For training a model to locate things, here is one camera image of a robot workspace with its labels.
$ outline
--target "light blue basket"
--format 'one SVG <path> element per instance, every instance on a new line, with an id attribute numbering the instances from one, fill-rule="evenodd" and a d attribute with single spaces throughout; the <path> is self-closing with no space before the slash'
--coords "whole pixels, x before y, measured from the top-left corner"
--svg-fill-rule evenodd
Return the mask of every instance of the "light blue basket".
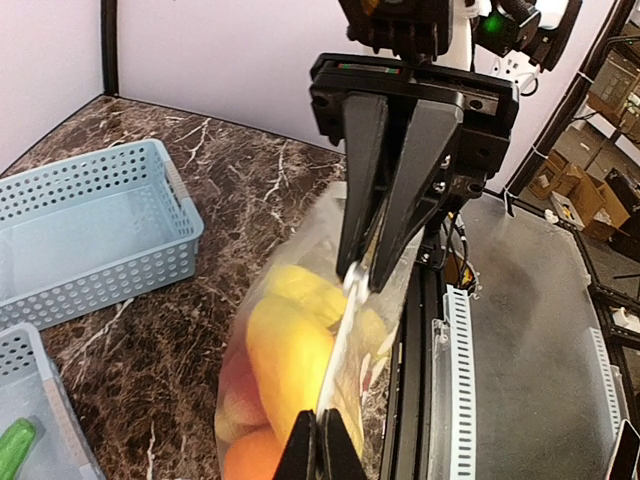
<path id="1" fill-rule="evenodd" d="M 0 180 L 0 330 L 47 328 L 187 278 L 203 229 L 158 140 Z"/>
<path id="2" fill-rule="evenodd" d="M 36 427 L 36 441 L 15 480 L 105 480 L 58 369 L 28 323 L 0 333 L 0 403 L 0 434 L 21 417 Z"/>

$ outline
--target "gray floor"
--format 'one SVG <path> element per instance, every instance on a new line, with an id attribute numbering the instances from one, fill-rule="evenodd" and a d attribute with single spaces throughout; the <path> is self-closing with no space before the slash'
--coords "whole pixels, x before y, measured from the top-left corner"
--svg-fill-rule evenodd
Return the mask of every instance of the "gray floor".
<path id="1" fill-rule="evenodd" d="M 616 280 L 616 275 L 640 274 L 640 263 L 615 252 L 606 243 L 582 236 L 600 283 L 636 298 L 640 279 Z"/>
<path id="2" fill-rule="evenodd" d="M 531 190 L 529 190 L 528 188 L 525 188 L 522 191 L 519 198 L 523 202 L 527 202 L 529 205 L 532 205 L 540 210 L 544 211 L 547 208 L 553 210 L 553 205 L 551 205 L 551 202 L 549 200 L 540 200 L 533 193 L 531 193 Z"/>
<path id="3" fill-rule="evenodd" d="M 477 478 L 604 478 L 614 435 L 572 235 L 489 196 L 462 214 L 482 287 L 471 301 Z"/>

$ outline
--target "clear plastic bag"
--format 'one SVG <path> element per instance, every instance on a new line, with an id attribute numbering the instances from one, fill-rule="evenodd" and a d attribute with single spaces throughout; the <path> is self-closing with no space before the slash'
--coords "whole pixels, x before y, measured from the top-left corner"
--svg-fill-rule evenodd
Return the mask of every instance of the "clear plastic bag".
<path id="1" fill-rule="evenodd" d="M 219 379 L 215 430 L 224 480 L 271 479 L 298 413 L 314 410 L 347 298 L 335 274 L 345 185 L 329 187 L 271 257 L 240 306 Z M 328 408 L 337 408 L 358 455 L 362 402 L 387 363 L 419 235 L 385 289 L 354 317 Z"/>

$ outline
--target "green light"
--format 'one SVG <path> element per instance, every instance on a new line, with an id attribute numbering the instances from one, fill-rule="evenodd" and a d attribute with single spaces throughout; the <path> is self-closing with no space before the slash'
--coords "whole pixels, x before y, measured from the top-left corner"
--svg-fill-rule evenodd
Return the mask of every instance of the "green light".
<path id="1" fill-rule="evenodd" d="M 493 14 L 484 21 L 484 30 L 487 33 L 499 33 L 502 31 L 503 18 L 499 14 Z"/>

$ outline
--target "brown marble surface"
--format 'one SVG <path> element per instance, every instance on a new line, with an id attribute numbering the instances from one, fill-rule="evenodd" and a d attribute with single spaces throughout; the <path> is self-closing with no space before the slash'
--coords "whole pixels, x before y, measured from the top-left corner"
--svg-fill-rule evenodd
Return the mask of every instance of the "brown marble surface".
<path id="1" fill-rule="evenodd" d="M 272 249 L 343 176 L 342 158 L 200 115 L 99 98 L 7 173 L 144 138 L 165 143 L 205 222 L 195 277 L 43 338 L 109 479 L 217 479 L 213 416 L 230 322 Z M 365 447 L 374 456 L 382 390 L 365 418 L 365 429 L 378 431 Z"/>

